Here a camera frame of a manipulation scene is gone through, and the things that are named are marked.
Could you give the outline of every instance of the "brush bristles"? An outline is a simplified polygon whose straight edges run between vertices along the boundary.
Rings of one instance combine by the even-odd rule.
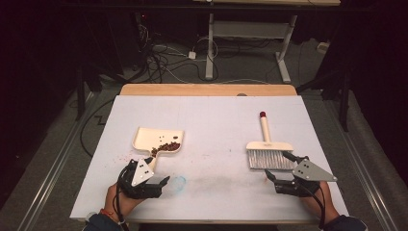
[[[285,158],[282,151],[248,149],[246,153],[249,157],[249,167],[252,169],[293,169],[293,162]]]

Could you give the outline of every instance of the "robotic hand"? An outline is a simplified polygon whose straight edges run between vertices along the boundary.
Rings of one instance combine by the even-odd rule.
[[[309,157],[296,157],[288,151],[282,153],[285,158],[297,162],[297,166],[292,171],[293,181],[278,180],[265,169],[267,178],[273,182],[277,193],[299,197],[312,196],[319,189],[320,181],[337,181],[335,176],[309,161]]]
[[[169,176],[159,184],[147,184],[149,178],[154,175],[148,164],[152,157],[140,159],[138,162],[131,160],[121,172],[117,184],[126,196],[134,199],[158,198],[162,194],[162,187],[167,184]]]

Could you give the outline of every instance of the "person's arm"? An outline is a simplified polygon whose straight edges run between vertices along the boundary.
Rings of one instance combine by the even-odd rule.
[[[365,231],[368,230],[367,226],[357,218],[346,217],[340,215],[334,207],[331,197],[330,189],[325,181],[320,182],[321,190],[315,193],[315,196],[325,205],[325,219],[324,231]],[[316,200],[312,196],[300,197],[300,200],[306,205],[306,207],[318,218],[321,218],[321,209]]]
[[[110,186],[106,193],[105,206],[99,214],[91,213],[87,217],[84,231],[120,231],[119,217],[116,208],[116,184]],[[119,193],[120,213],[126,218],[144,199],[132,199],[124,193]]]

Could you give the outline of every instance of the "human hand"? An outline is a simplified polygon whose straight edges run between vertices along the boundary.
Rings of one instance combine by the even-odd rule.
[[[333,205],[329,185],[325,181],[320,182],[321,190],[317,190],[315,196],[319,199],[321,204],[325,205],[325,219],[324,224],[330,222],[339,216],[339,213]],[[303,204],[318,218],[321,216],[321,209],[318,203],[312,196],[299,197]]]
[[[106,199],[105,199],[105,211],[110,213],[111,218],[119,222],[119,217],[115,211],[117,211],[116,208],[116,187],[117,185],[111,185],[108,188],[108,191],[106,193]],[[119,206],[120,206],[120,213],[123,215],[123,217],[127,217],[133,209],[135,209],[136,206],[138,206],[140,203],[142,203],[145,199],[133,199],[127,197],[123,192],[119,193]]]

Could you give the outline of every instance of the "sleeve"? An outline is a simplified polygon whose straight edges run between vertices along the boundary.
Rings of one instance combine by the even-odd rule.
[[[333,219],[323,226],[324,231],[368,231],[367,226],[357,218],[344,215]]]
[[[90,213],[86,218],[86,226],[83,231],[121,231],[120,225],[115,223],[109,217]]]

